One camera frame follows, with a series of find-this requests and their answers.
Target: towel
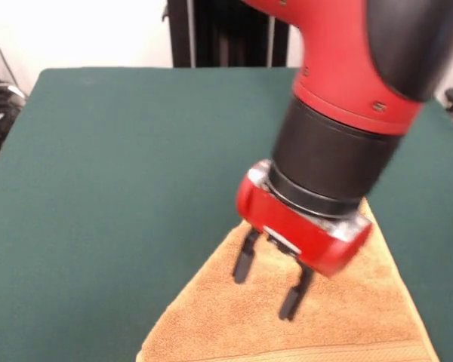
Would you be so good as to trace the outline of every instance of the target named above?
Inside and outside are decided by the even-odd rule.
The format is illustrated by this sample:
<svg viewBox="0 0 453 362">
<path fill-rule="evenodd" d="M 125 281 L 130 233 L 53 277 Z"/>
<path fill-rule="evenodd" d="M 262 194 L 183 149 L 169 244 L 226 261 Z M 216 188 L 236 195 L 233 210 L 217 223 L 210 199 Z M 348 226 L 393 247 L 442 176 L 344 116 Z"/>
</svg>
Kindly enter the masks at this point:
<svg viewBox="0 0 453 362">
<path fill-rule="evenodd" d="M 300 268 L 263 235 L 245 283 L 232 270 L 250 226 L 235 227 L 167 307 L 137 362 L 439 361 L 384 237 L 374 222 L 366 245 L 339 274 L 315 275 L 293 321 L 278 311 Z"/>
</svg>

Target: green table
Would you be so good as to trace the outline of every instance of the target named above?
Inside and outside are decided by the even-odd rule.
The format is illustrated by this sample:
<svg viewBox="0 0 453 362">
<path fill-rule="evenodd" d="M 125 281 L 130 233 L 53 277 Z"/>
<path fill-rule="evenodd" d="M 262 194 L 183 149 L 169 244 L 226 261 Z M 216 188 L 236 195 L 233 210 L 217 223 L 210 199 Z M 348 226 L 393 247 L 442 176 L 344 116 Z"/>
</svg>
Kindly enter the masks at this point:
<svg viewBox="0 0 453 362">
<path fill-rule="evenodd" d="M 289 69 L 40 76 L 0 155 L 0 362 L 133 361 L 239 218 Z M 370 197 L 443 361 L 453 361 L 453 126 L 429 104 Z"/>
</svg>

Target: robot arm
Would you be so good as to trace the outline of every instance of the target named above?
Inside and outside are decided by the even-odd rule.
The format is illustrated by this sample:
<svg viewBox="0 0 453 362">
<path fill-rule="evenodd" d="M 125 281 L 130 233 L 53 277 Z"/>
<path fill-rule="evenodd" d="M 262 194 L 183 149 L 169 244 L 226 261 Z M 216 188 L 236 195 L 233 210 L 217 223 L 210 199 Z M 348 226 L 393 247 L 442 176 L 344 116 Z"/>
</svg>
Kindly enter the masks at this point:
<svg viewBox="0 0 453 362">
<path fill-rule="evenodd" d="M 444 74 L 453 0 L 245 2 L 293 24 L 304 40 L 272 160 L 255 165 L 237 195 L 253 235 L 266 232 L 302 266 L 281 312 L 292 319 L 311 270 L 340 270 L 368 238 L 359 204 Z M 251 258 L 250 242 L 235 267 L 238 283 Z"/>
</svg>

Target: black cylindrical joint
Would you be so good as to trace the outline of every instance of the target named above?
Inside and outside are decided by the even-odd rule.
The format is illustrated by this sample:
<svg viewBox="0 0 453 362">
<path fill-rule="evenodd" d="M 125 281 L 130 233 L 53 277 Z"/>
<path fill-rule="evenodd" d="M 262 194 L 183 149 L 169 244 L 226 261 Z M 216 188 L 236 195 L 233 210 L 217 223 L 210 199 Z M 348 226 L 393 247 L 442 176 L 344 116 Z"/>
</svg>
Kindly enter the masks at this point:
<svg viewBox="0 0 453 362">
<path fill-rule="evenodd" d="M 270 187 L 298 210 L 348 216 L 376 183 L 400 139 L 346 126 L 294 98 L 273 148 Z"/>
</svg>

